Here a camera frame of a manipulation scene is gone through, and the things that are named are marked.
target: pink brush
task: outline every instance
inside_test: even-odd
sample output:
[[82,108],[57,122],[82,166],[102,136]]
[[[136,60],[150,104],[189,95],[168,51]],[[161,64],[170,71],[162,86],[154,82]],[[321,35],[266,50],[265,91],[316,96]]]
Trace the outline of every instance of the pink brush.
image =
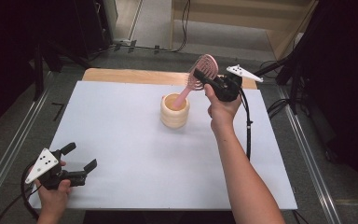
[[173,108],[179,108],[191,91],[203,90],[202,83],[193,76],[194,70],[196,70],[196,68],[199,71],[201,71],[207,78],[210,79],[214,79],[219,71],[217,62],[214,60],[214,58],[211,55],[204,54],[200,56],[200,58],[190,68],[187,85],[185,89],[176,98],[176,100],[173,102],[172,104]]

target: wooden container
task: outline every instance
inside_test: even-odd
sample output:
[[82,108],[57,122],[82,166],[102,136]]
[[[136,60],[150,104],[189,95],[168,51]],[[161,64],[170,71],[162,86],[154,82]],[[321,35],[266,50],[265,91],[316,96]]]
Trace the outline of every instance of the wooden container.
[[161,121],[167,127],[173,129],[180,128],[186,124],[190,109],[190,102],[187,98],[178,108],[172,106],[178,95],[179,93],[171,93],[164,96],[161,100]]

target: wire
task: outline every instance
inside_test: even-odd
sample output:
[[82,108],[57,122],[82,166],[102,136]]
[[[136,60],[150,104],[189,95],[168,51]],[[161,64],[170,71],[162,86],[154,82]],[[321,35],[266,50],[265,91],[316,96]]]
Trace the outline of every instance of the wire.
[[300,103],[300,109],[302,112],[304,112],[304,114],[309,117],[310,116],[310,110],[307,107],[306,104],[306,98],[308,98],[308,94],[307,91],[305,89],[305,83],[304,80],[301,78],[299,80],[299,84],[298,84],[298,91],[301,91],[301,96],[298,100],[298,102]]
[[111,48],[101,50],[99,52],[101,53],[101,52],[105,52],[110,49],[120,49],[120,48],[150,49],[150,50],[157,50],[157,51],[161,51],[161,52],[179,52],[179,51],[181,51],[186,46],[186,42],[187,42],[187,23],[188,23],[188,15],[190,14],[190,5],[191,5],[191,1],[187,0],[185,8],[182,13],[183,40],[182,40],[181,46],[178,49],[156,49],[156,48],[149,48],[149,47],[124,46],[124,45],[118,44],[118,45],[113,45]]
[[36,211],[33,209],[33,207],[30,205],[30,203],[28,202],[28,198],[25,195],[25,191],[24,191],[24,186],[25,186],[25,178],[26,175],[28,173],[28,171],[31,169],[31,167],[36,163],[36,160],[30,162],[30,164],[28,164],[24,171],[22,172],[22,177],[21,177],[21,196],[24,202],[24,206],[25,208],[28,210],[28,212],[30,212],[30,214],[34,217],[34,219],[38,220],[39,219],[39,215],[36,213]]
[[[26,166],[26,168],[24,169],[24,172],[22,173],[22,176],[21,176],[21,194],[19,196],[17,196],[3,211],[2,213],[0,214],[0,222],[2,220],[2,218],[5,216],[5,214],[7,213],[7,211],[20,199],[22,198],[24,200],[24,203],[28,203],[28,199],[29,197],[31,197],[31,195],[33,195],[35,192],[37,192],[40,187],[42,186],[39,186],[36,190],[34,190],[33,192],[31,192],[28,196],[26,196],[25,194],[30,191],[33,187],[32,185],[30,185],[27,189],[25,188],[25,178],[26,178],[26,175],[28,173],[28,171],[31,169],[31,167],[34,165],[35,161],[32,161],[30,164],[28,164]],[[35,217],[35,215],[37,217],[35,217],[36,219],[39,218],[39,215],[36,213],[36,211],[33,209],[33,207],[29,204],[29,207],[27,207],[27,209],[30,211],[30,209],[32,209],[33,212],[32,215],[33,217]]]
[[[100,57],[103,52],[104,52],[104,50],[93,53],[93,54],[96,54],[96,55],[95,55],[94,57],[92,57],[91,59],[86,60],[86,62],[87,62],[87,63],[90,63],[90,62],[94,61],[95,59],[97,59],[98,57]],[[68,62],[68,61],[66,61],[66,60],[64,60],[64,59],[67,59],[67,57],[62,57],[62,58],[61,58],[61,61],[62,61],[65,65],[75,64],[75,63],[72,62],[72,61],[71,61],[71,62]]]
[[2,211],[2,213],[0,214],[0,222],[2,220],[2,218],[5,216],[5,214],[7,213],[7,211],[11,208],[11,206],[13,206],[20,198],[21,198],[22,194],[20,194],[19,196],[17,196],[6,208],[4,211]]
[[270,114],[269,115],[269,119],[272,119],[273,117],[275,117],[275,115],[277,115],[282,109],[284,109],[284,107],[286,105],[290,104],[290,100],[289,99],[280,99],[275,101],[268,109],[267,109],[267,113]]
[[[261,63],[258,68],[261,69],[265,63],[278,63],[278,61],[265,61],[265,62]],[[266,74],[264,74],[263,76],[264,76],[264,77],[268,77],[268,78],[275,78],[275,77],[269,77],[269,76],[267,76]]]
[[300,220],[298,219],[298,217],[301,217],[301,219],[302,219],[303,221],[305,221],[305,223],[309,224],[309,222],[308,222],[305,218],[303,218],[303,217],[297,212],[297,210],[292,210],[292,213],[293,213],[293,216],[295,216],[295,219],[296,219],[296,221],[297,221],[298,224],[300,223]]
[[249,105],[248,105],[248,101],[246,99],[245,96],[245,92],[243,91],[242,88],[240,88],[240,93],[241,93],[241,101],[242,101],[242,105],[245,108],[246,111],[246,156],[248,157],[248,160],[251,159],[251,125],[252,125],[252,121],[251,121],[251,115],[249,112]]
[[[185,46],[186,46],[186,41],[187,41],[187,22],[188,22],[188,15],[190,13],[190,0],[187,1],[186,5],[185,5],[185,9],[183,10],[183,14],[182,14],[182,30],[183,30],[183,41],[182,41],[182,45],[179,47],[179,49],[173,50],[172,52],[178,52],[180,50],[182,50]],[[187,9],[187,15],[186,15],[186,24],[184,23],[184,19],[185,19],[185,12]]]

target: hand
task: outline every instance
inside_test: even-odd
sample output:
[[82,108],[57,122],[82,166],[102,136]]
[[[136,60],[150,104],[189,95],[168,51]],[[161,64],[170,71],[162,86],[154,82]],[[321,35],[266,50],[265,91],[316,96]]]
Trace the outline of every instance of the hand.
[[[40,181],[35,180],[34,183],[39,187]],[[71,192],[71,181],[64,179],[61,181],[57,189],[48,190],[40,187],[38,194],[42,203],[42,210],[38,219],[38,223],[58,223],[68,204],[68,194]]]
[[211,105],[208,108],[208,114],[211,116],[211,127],[216,133],[225,127],[232,128],[233,120],[241,105],[241,97],[238,94],[236,100],[232,102],[222,102],[217,99],[211,85],[205,84],[205,95],[208,97]]

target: white surface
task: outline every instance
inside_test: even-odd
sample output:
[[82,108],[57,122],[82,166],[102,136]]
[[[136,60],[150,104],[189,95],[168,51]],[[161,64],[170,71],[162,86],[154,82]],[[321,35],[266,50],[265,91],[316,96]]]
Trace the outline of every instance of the white surface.
[[[76,187],[68,207],[79,209],[230,209],[225,178],[207,114],[204,91],[192,91],[187,124],[159,120],[162,95],[182,86],[79,81],[50,148],[76,142],[62,157],[67,171],[98,166]],[[251,163],[281,209],[297,209],[260,91],[244,90],[251,111]],[[246,114],[235,118],[246,146]],[[34,194],[31,204],[40,202]]]

